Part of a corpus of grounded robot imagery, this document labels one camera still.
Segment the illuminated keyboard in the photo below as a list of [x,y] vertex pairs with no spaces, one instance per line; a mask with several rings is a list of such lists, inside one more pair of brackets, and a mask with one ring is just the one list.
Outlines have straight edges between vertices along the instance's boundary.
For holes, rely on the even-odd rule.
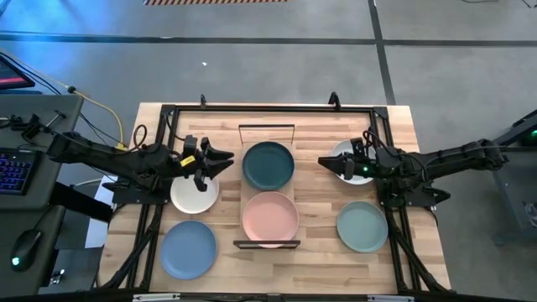
[[25,195],[41,151],[0,148],[0,195]]

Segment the floor stripe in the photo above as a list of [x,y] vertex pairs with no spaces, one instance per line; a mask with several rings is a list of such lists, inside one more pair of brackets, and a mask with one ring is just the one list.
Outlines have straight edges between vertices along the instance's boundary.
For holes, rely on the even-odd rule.
[[[378,20],[377,5],[375,0],[369,0],[369,13],[371,14],[371,22],[373,23],[373,33],[377,41],[383,40],[383,32],[380,29],[380,21]],[[392,78],[389,75],[388,59],[386,58],[386,49],[383,43],[377,43],[378,63],[380,65],[380,76],[383,79],[384,95],[388,105],[395,105],[394,87],[392,86]]]
[[326,44],[383,45],[419,47],[537,47],[537,40],[419,40],[419,39],[339,39],[339,38],[184,38],[117,36],[100,34],[52,34],[0,30],[0,41],[42,41],[72,43],[146,43],[146,44]]

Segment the wooden table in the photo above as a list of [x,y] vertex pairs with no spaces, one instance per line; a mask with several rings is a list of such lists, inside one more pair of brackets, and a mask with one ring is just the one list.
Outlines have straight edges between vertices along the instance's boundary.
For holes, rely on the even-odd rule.
[[[136,125],[145,124],[153,142],[162,103],[142,103]],[[419,151],[409,107],[388,107],[395,146]],[[293,123],[296,125],[293,185],[300,213],[297,238],[300,246],[288,250],[240,250],[233,240],[245,239],[241,228],[240,199],[242,148],[239,124]],[[336,216],[348,202],[364,200],[378,206],[374,183],[353,186],[339,180],[316,161],[336,143],[361,136],[369,126],[362,113],[317,112],[182,112],[178,134],[207,136],[215,148],[236,154],[235,164],[217,178],[221,194],[207,212],[186,215],[170,203],[164,207],[159,245],[166,232],[179,221],[196,219],[207,223],[216,234],[218,258],[198,279],[182,281],[161,267],[157,249],[152,291],[282,293],[282,294],[394,294],[394,269],[389,243],[375,253],[356,253],[338,238]],[[175,150],[182,150],[177,141]],[[125,206],[114,217],[101,260],[101,280],[108,281],[133,248],[140,206]],[[433,216],[420,208],[409,208],[414,249],[437,280],[449,288],[441,241]],[[143,273],[145,254],[138,265],[137,283]],[[406,257],[401,257],[405,281],[410,284]]]

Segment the white paper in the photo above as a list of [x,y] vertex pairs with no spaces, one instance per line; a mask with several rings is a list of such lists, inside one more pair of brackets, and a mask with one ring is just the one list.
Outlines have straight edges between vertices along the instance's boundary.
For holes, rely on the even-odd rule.
[[[114,181],[117,180],[117,176],[110,176]],[[102,184],[111,183],[112,181],[108,177],[102,177],[101,183],[99,184],[99,189],[95,194],[95,200],[98,200],[102,203],[105,203],[112,207],[112,198],[114,194],[102,187]],[[90,218],[90,225],[87,228],[86,235],[86,248],[91,247],[102,247],[107,241],[108,234],[108,224],[103,221],[98,221],[97,219]]]

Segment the dark teal plate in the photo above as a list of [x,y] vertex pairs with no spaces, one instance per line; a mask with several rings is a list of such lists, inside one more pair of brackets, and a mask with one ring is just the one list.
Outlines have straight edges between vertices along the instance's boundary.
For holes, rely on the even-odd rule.
[[244,178],[258,190],[277,190],[293,176],[295,161],[289,150],[275,142],[262,142],[244,155]]

